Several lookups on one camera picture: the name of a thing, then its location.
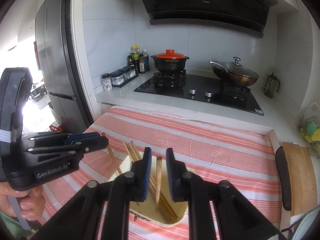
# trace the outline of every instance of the white countertop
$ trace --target white countertop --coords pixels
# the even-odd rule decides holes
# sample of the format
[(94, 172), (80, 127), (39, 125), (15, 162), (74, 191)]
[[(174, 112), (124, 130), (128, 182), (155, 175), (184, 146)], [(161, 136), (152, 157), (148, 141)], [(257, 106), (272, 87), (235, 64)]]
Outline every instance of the white countertop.
[(226, 127), (269, 135), (275, 131), (278, 141), (296, 142), (306, 146), (299, 131), (292, 126), (279, 110), (276, 100), (266, 97), (262, 91), (251, 87), (251, 92), (264, 112), (264, 116), (246, 111), (204, 103), (184, 98), (134, 92), (153, 76), (155, 71), (139, 74), (139, 77), (122, 88), (101, 91), (96, 94), (98, 102), (127, 106), (146, 111), (165, 112), (187, 119), (214, 123)]

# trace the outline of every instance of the chopstick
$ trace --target chopstick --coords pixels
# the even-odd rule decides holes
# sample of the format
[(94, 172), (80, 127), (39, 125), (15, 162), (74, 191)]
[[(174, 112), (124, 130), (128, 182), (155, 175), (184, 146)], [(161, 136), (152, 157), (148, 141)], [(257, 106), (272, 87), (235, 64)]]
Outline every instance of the chopstick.
[(156, 169), (156, 212), (159, 206), (159, 199), (160, 199), (160, 188), (161, 188), (161, 168), (162, 168), (162, 158), (157, 157), (157, 169)]
[(107, 149), (108, 149), (109, 155), (110, 155), (110, 157), (111, 157), (111, 159), (112, 159), (112, 161), (113, 161), (113, 164), (116, 166), (116, 169), (117, 169), (119, 175), (121, 175), (121, 174), (122, 174), (121, 169), (120, 169), (120, 167), (119, 167), (119, 165), (118, 165), (118, 163), (117, 163), (116, 157), (115, 157), (115, 155), (113, 154), (113, 151), (112, 151), (110, 145), (107, 146)]
[[(135, 147), (133, 141), (131, 141), (128, 144), (126, 144), (123, 141), (122, 144), (124, 145), (125, 150), (127, 151), (128, 155), (130, 156), (133, 162), (142, 160), (142, 157), (138, 152), (137, 148)], [(156, 198), (156, 180), (152, 174), (150, 174), (150, 177), (149, 177), (149, 191)], [(159, 207), (162, 213), (165, 215), (165, 217), (171, 224), (177, 222), (178, 220), (177, 214), (175, 213), (173, 208), (170, 206), (169, 202), (167, 201), (167, 199), (165, 198), (164, 194), (161, 191), (159, 196)]]

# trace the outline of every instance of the wooden cutting board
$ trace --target wooden cutting board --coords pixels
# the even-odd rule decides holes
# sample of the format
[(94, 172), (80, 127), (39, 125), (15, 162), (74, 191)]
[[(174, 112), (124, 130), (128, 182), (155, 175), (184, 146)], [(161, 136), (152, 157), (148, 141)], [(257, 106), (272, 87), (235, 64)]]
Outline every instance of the wooden cutting board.
[(306, 148), (286, 142), (282, 144), (282, 147), (288, 164), (291, 184), (291, 216), (295, 216), (317, 206), (316, 177)]

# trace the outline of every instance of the pink striped tablecloth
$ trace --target pink striped tablecloth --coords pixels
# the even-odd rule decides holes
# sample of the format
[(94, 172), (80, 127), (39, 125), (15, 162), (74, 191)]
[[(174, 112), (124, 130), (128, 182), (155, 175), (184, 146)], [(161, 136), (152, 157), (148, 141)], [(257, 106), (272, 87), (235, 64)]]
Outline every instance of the pink striped tablecloth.
[[(266, 218), (279, 227), (281, 189), (270, 138), (179, 116), (113, 106), (86, 132), (105, 132), (120, 164), (126, 157), (122, 141), (134, 141), (138, 150), (152, 149), (165, 157), (173, 148), (175, 158), (211, 182), (229, 180)], [(116, 171), (107, 150), (86, 154), (80, 169), (44, 185), (45, 223), (86, 182), (107, 182)], [(188, 216), (178, 225), (162, 228), (130, 215), (129, 239), (188, 239)]]

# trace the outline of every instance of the black range hood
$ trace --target black range hood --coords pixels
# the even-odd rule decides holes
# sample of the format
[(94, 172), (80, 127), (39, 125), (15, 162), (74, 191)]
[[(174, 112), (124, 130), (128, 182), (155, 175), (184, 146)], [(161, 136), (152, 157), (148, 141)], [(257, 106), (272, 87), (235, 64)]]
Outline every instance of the black range hood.
[(262, 38), (269, 8), (278, 0), (142, 0), (156, 24), (197, 24)]

